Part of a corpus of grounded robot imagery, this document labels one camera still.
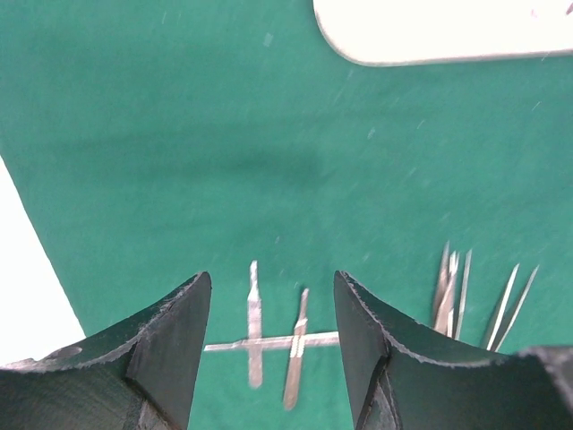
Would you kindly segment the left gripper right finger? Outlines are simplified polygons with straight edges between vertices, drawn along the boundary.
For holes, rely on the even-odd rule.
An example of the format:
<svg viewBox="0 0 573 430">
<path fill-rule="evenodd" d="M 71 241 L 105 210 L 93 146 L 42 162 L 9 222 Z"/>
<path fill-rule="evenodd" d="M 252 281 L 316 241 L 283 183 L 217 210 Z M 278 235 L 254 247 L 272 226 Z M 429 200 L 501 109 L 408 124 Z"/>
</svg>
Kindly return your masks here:
<svg viewBox="0 0 573 430">
<path fill-rule="evenodd" d="M 453 340 L 334 275 L 356 429 L 570 429 L 572 348 L 503 355 Z"/>
</svg>

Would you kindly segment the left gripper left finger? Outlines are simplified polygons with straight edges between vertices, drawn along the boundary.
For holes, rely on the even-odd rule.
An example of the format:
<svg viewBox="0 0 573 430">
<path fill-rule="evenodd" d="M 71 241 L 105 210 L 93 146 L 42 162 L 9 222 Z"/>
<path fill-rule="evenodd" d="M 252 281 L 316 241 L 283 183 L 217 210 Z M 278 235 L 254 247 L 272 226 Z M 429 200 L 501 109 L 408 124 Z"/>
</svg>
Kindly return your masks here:
<svg viewBox="0 0 573 430">
<path fill-rule="evenodd" d="M 185 429 L 211 277 L 40 359 L 1 367 L 3 429 Z"/>
</svg>

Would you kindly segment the steel blunt tweezers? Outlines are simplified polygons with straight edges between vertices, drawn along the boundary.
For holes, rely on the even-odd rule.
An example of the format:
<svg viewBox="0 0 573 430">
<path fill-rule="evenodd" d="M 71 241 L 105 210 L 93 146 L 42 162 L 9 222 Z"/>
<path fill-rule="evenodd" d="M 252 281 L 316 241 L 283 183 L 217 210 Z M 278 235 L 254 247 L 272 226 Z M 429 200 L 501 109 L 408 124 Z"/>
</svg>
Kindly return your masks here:
<svg viewBox="0 0 573 430">
<path fill-rule="evenodd" d="M 471 260 L 472 251 L 469 250 L 466 253 L 461 290 L 457 296 L 459 253 L 449 251 L 449 241 L 444 245 L 440 258 L 437 287 L 433 297 L 432 325 L 435 331 L 454 340 L 460 339 L 466 310 Z"/>
</svg>

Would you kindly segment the thin steel probe rod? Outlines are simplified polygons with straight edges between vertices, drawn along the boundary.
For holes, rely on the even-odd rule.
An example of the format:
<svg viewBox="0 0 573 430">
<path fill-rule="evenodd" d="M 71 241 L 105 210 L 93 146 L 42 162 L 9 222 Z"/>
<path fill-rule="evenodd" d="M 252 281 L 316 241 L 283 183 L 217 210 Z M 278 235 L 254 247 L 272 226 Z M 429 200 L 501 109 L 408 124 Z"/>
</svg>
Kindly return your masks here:
<svg viewBox="0 0 573 430">
<path fill-rule="evenodd" d="M 262 347 L 263 349 L 290 349 L 294 335 L 260 338 L 255 340 L 244 339 L 231 343 L 209 344 L 204 347 L 205 352 L 229 351 L 236 349 L 248 349 L 250 347 Z M 339 344 L 337 331 L 307 333 L 301 337 L 306 347 L 327 347 Z"/>
</svg>

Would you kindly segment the steel fine-point tweezers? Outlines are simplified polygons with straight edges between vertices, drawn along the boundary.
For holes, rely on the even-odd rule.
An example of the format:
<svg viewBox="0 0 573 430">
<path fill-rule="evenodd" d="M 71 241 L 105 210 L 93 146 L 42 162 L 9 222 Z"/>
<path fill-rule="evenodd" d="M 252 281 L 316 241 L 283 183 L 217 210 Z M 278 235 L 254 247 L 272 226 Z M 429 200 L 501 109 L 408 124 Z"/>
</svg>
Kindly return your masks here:
<svg viewBox="0 0 573 430">
<path fill-rule="evenodd" d="M 531 272 L 527 283 L 520 290 L 517 298 L 511 302 L 510 296 L 514 288 L 517 272 L 520 264 L 518 263 L 509 275 L 509 280 L 498 299 L 496 306 L 492 312 L 489 320 L 488 327 L 485 331 L 482 341 L 482 347 L 486 350 L 498 352 L 501 345 L 508 337 L 511 328 L 513 327 L 517 316 L 525 303 L 526 297 L 535 280 L 535 276 L 539 270 L 536 266 Z"/>
</svg>

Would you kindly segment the steel scalpel handle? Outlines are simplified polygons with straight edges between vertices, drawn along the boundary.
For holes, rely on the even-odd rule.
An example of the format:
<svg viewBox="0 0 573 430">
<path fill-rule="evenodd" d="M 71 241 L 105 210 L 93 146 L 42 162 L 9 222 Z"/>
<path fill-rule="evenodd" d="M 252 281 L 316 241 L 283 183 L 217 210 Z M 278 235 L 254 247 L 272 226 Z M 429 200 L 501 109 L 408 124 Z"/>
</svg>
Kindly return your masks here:
<svg viewBox="0 0 573 430">
<path fill-rule="evenodd" d="M 298 399 L 304 355 L 304 336 L 307 332 L 308 326 L 308 296 L 309 289 L 305 288 L 301 295 L 299 315 L 294 327 L 294 334 L 289 353 L 286 384 L 283 395 L 283 406 L 285 410 L 292 410 Z"/>
<path fill-rule="evenodd" d="M 250 291 L 247 297 L 248 340 L 252 345 L 248 348 L 249 384 L 257 389 L 262 385 L 262 349 L 258 340 L 262 335 L 262 306 L 258 287 L 258 263 L 253 260 L 250 264 Z"/>
</svg>

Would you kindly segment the green surgical cloth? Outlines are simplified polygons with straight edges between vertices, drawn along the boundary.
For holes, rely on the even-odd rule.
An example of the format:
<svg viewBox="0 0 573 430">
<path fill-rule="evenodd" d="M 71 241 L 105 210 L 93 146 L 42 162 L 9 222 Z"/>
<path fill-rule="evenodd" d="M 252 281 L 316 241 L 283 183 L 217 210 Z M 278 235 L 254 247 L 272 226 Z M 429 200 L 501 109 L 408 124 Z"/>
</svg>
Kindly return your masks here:
<svg viewBox="0 0 573 430">
<path fill-rule="evenodd" d="M 572 342 L 572 59 L 367 67 L 308 1 L 4 1 L 1 156 L 86 335 L 193 274 L 206 340 L 336 327 L 347 271 L 422 324 L 471 254 L 461 338 Z"/>
</svg>

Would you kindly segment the steel instrument tray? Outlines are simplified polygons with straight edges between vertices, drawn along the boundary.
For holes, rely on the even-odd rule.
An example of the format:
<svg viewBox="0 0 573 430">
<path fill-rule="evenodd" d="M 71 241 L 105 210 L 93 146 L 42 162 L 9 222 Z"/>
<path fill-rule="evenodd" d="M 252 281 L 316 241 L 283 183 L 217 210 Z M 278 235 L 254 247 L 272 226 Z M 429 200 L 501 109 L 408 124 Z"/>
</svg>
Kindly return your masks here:
<svg viewBox="0 0 573 430">
<path fill-rule="evenodd" d="M 322 37 L 370 67 L 563 56 L 570 1 L 315 1 Z"/>
</svg>

